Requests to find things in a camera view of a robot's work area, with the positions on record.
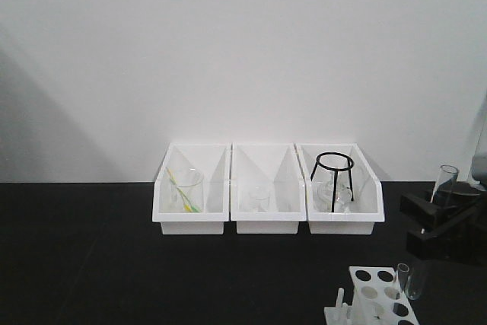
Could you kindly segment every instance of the glassware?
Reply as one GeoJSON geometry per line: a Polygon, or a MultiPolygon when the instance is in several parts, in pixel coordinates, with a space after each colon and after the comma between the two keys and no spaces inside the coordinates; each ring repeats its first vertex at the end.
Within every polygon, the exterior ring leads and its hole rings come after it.
{"type": "Polygon", "coordinates": [[[484,117],[485,119],[482,130],[480,131],[477,148],[472,158],[472,166],[470,167],[468,178],[468,183],[471,186],[482,191],[485,191],[484,186],[487,186],[487,116],[485,113],[484,117]]]}
{"type": "MultiPolygon", "coordinates": [[[[330,172],[329,181],[323,182],[318,186],[318,197],[324,203],[318,203],[319,210],[322,212],[332,211],[334,176],[335,174],[330,172]]],[[[348,188],[344,183],[337,181],[334,212],[350,212],[348,203],[352,201],[352,198],[353,195],[350,188],[348,188]]]]}
{"type": "Polygon", "coordinates": [[[400,292],[404,291],[408,281],[408,275],[409,266],[405,263],[399,263],[396,268],[396,273],[394,274],[393,287],[398,289],[400,292]]]}
{"type": "Polygon", "coordinates": [[[270,189],[267,186],[253,186],[249,190],[250,211],[269,211],[270,189]]]}
{"type": "Polygon", "coordinates": [[[416,260],[412,265],[411,274],[409,274],[406,283],[406,296],[410,300],[417,300],[425,287],[426,278],[428,277],[431,263],[427,260],[416,260]]]}
{"type": "Polygon", "coordinates": [[[203,212],[203,173],[194,167],[171,170],[166,168],[171,182],[171,202],[176,212],[203,212]]]}
{"type": "Polygon", "coordinates": [[[450,199],[451,191],[458,178],[458,169],[451,165],[441,165],[440,173],[434,184],[430,203],[446,208],[450,199]]]}

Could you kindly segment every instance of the rack hole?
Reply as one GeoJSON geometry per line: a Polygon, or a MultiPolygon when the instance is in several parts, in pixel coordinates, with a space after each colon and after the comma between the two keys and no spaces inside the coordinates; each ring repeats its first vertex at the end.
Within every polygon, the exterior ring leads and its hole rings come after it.
{"type": "Polygon", "coordinates": [[[372,287],[362,287],[361,292],[366,298],[377,298],[377,291],[372,287]]]}
{"type": "Polygon", "coordinates": [[[377,277],[379,277],[379,279],[383,280],[384,282],[392,282],[394,279],[394,276],[389,272],[386,272],[385,270],[379,271],[377,277]]]}
{"type": "Polygon", "coordinates": [[[400,293],[398,290],[396,290],[394,287],[386,287],[384,289],[384,293],[388,298],[391,300],[398,300],[400,297],[400,293]]]}
{"type": "Polygon", "coordinates": [[[374,306],[375,316],[384,315],[384,308],[380,304],[377,302],[372,302],[371,305],[374,306]]]}
{"type": "Polygon", "coordinates": [[[355,272],[355,275],[358,279],[364,282],[370,281],[372,278],[371,274],[365,270],[358,270],[357,272],[355,272]]]}
{"type": "Polygon", "coordinates": [[[393,304],[393,313],[395,313],[397,316],[407,316],[409,313],[409,310],[406,306],[403,304],[400,304],[399,302],[395,302],[393,304]]]}

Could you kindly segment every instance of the glass beaker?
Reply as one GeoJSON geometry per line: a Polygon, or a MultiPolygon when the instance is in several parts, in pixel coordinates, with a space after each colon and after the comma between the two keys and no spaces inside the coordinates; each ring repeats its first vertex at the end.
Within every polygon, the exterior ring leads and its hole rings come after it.
{"type": "Polygon", "coordinates": [[[204,212],[203,173],[194,167],[166,168],[166,171],[171,182],[171,202],[176,212],[204,212]]]}
{"type": "MultiPolygon", "coordinates": [[[[321,201],[318,203],[321,212],[331,212],[333,202],[333,188],[335,173],[330,172],[329,181],[323,182],[318,186],[318,197],[321,201]]],[[[352,191],[343,182],[337,180],[335,190],[335,210],[334,212],[350,212],[349,203],[352,201],[352,191]]]]}

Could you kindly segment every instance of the test tube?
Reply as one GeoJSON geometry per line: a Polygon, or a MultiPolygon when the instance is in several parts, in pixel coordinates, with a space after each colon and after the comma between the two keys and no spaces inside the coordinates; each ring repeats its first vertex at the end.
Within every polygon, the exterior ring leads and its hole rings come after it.
{"type": "Polygon", "coordinates": [[[399,289],[399,292],[404,291],[408,281],[409,267],[405,263],[397,265],[396,273],[394,274],[393,286],[399,289]]]}
{"type": "Polygon", "coordinates": [[[452,165],[441,165],[440,173],[434,184],[433,193],[431,194],[430,203],[440,207],[447,207],[451,191],[454,188],[458,178],[458,169],[452,165]]]}

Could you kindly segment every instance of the small beaker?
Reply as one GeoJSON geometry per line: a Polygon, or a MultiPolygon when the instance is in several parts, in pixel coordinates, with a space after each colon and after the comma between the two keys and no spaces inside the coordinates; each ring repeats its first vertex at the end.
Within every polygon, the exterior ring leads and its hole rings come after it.
{"type": "Polygon", "coordinates": [[[270,189],[267,186],[252,186],[249,189],[251,212],[268,212],[270,189]]]}
{"type": "Polygon", "coordinates": [[[171,202],[176,212],[204,212],[203,173],[194,167],[166,169],[171,182],[171,202]]]}
{"type": "Polygon", "coordinates": [[[353,194],[350,188],[348,188],[341,181],[334,184],[333,172],[330,172],[330,177],[328,182],[323,182],[318,186],[317,193],[318,198],[322,202],[318,203],[318,211],[320,212],[331,212],[333,203],[333,189],[335,188],[335,210],[334,212],[350,212],[349,203],[352,201],[353,194]]]}

